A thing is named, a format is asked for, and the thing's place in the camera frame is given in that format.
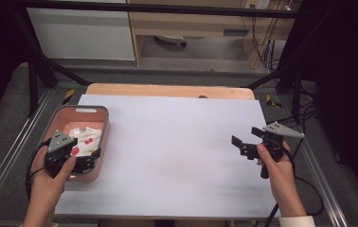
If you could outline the fruit print white garment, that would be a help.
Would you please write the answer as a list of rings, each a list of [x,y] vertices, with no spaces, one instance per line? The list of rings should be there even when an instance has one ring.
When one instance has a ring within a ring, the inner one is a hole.
[[[77,145],[71,150],[71,154],[77,157],[90,156],[98,149],[102,130],[90,127],[75,128],[69,132],[71,138],[77,139]]]

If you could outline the person's right hand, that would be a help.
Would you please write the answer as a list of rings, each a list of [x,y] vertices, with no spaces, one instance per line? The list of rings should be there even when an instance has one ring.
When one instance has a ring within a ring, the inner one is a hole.
[[[296,201],[293,166],[289,158],[284,155],[275,161],[263,144],[257,145],[258,154],[263,165],[267,168],[273,196],[278,204],[290,204]]]

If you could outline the white power strip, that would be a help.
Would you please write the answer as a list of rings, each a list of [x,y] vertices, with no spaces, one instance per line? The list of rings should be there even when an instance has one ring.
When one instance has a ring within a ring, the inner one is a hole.
[[[267,9],[270,4],[270,0],[246,0],[246,9]]]

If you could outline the black metal frame bar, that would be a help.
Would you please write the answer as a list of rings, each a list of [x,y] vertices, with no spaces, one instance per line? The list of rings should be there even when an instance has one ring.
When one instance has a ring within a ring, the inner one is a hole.
[[[13,6],[34,9],[72,9],[95,11],[119,11],[119,12],[144,12],[144,13],[172,13],[195,15],[219,15],[241,16],[261,18],[296,19],[300,17],[312,17],[310,12],[268,10],[268,9],[232,9],[194,6],[148,5],[148,4],[122,4],[100,2],[78,2],[57,0],[11,0]]]

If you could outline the light wooden desk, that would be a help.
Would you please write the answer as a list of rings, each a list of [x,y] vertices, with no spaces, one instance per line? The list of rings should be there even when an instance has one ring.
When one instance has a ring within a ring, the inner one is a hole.
[[[267,9],[289,10],[292,0],[270,0]],[[129,4],[196,6],[245,9],[246,0],[126,0]],[[238,38],[249,66],[260,65],[271,41],[285,41],[294,25],[292,19],[255,18],[171,13],[131,12],[134,52],[140,58],[142,36],[229,37]]]

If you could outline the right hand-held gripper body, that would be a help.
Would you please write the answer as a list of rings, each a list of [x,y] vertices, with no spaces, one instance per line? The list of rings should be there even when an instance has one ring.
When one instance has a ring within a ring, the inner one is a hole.
[[[291,161],[293,172],[295,172],[294,158],[291,152],[283,146],[284,137],[304,138],[305,134],[285,127],[277,121],[263,127],[261,130],[265,131],[265,136],[261,138],[262,144],[268,149],[272,158],[277,162],[282,156],[286,155]],[[248,160],[260,159],[257,146],[254,144],[243,143],[243,146],[239,150],[240,154],[246,156]]]

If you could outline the yellow black tape marker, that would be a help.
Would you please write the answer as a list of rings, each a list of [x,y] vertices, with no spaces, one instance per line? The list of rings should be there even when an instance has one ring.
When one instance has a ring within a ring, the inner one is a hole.
[[[75,89],[69,89],[63,99],[63,105],[67,105],[71,99],[71,97],[74,95]]]
[[[282,108],[282,104],[274,102],[270,95],[266,95],[266,105]]]

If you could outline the pink basket with grey rim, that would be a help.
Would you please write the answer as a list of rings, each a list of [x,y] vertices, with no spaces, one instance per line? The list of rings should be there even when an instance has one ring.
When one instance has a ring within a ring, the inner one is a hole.
[[[70,181],[92,182],[98,177],[110,131],[108,110],[103,106],[61,106],[54,112],[54,114],[52,114],[42,138],[43,141],[49,139],[50,144],[51,137],[53,136],[55,131],[62,131],[65,134],[69,135],[69,132],[71,130],[75,128],[81,129],[85,127],[102,130],[98,144],[98,148],[101,149],[101,155],[97,159],[96,167],[93,171],[86,175],[70,175]],[[40,148],[40,151],[46,151],[48,145],[45,145],[44,147]]]

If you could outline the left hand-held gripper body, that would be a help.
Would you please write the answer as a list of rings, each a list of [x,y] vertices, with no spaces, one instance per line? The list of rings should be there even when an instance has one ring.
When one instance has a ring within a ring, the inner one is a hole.
[[[62,131],[55,131],[45,154],[45,169],[56,175],[70,157],[71,150],[77,145],[77,139],[71,138]],[[77,157],[76,164],[71,172],[72,176],[89,174],[96,167],[97,159],[90,156]]]

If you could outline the aluminium floor rail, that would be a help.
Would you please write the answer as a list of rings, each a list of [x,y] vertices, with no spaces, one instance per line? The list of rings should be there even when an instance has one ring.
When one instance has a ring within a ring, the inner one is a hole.
[[[13,167],[21,150],[25,146],[28,137],[36,126],[39,118],[41,117],[45,109],[46,104],[48,103],[49,97],[52,95],[53,92],[53,89],[45,89],[39,101],[37,102],[38,109],[31,117],[26,120],[23,128],[21,128],[15,140],[13,141],[13,144],[8,148],[8,152],[5,154],[4,159],[0,164],[0,188],[4,183],[5,179],[8,177],[11,168]]]
[[[331,187],[332,172],[338,167],[334,152],[322,129],[313,126],[306,129],[305,138],[295,156],[296,175],[311,183],[321,195],[322,201],[315,201],[317,195],[309,186],[301,186],[302,200],[310,212],[317,212],[320,204],[323,211],[314,217],[317,225],[348,227],[348,221]]]

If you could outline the person's left hand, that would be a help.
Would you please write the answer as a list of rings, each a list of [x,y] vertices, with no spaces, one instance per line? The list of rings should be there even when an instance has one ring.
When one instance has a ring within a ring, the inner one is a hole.
[[[35,173],[31,177],[31,203],[57,203],[77,160],[76,156],[70,156],[57,175],[51,176],[45,169],[45,154],[45,150],[40,151],[33,163]]]

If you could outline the black metal stand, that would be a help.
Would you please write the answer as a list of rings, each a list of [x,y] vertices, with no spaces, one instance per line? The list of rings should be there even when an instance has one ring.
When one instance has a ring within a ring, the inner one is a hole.
[[[54,88],[58,84],[54,76],[54,71],[57,71],[80,85],[88,86],[91,84],[90,81],[82,79],[68,71],[45,55],[26,9],[10,7],[9,13],[26,45],[25,53],[28,57],[29,117],[32,117],[39,109],[38,79],[42,81],[46,88]]]
[[[276,87],[276,91],[279,94],[285,94],[290,89],[293,89],[291,118],[299,124],[301,122],[299,113],[299,101],[302,88],[301,62],[299,60],[285,60],[276,71],[268,74],[262,79],[258,79],[245,85],[245,88],[254,90],[272,79],[279,79],[279,83]]]

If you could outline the office chair wheel base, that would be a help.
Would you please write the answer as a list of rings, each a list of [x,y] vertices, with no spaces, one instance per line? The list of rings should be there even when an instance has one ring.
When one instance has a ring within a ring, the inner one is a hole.
[[[186,47],[188,45],[187,41],[183,36],[161,36],[155,35],[155,38],[166,43],[170,44],[180,44],[182,47]]]

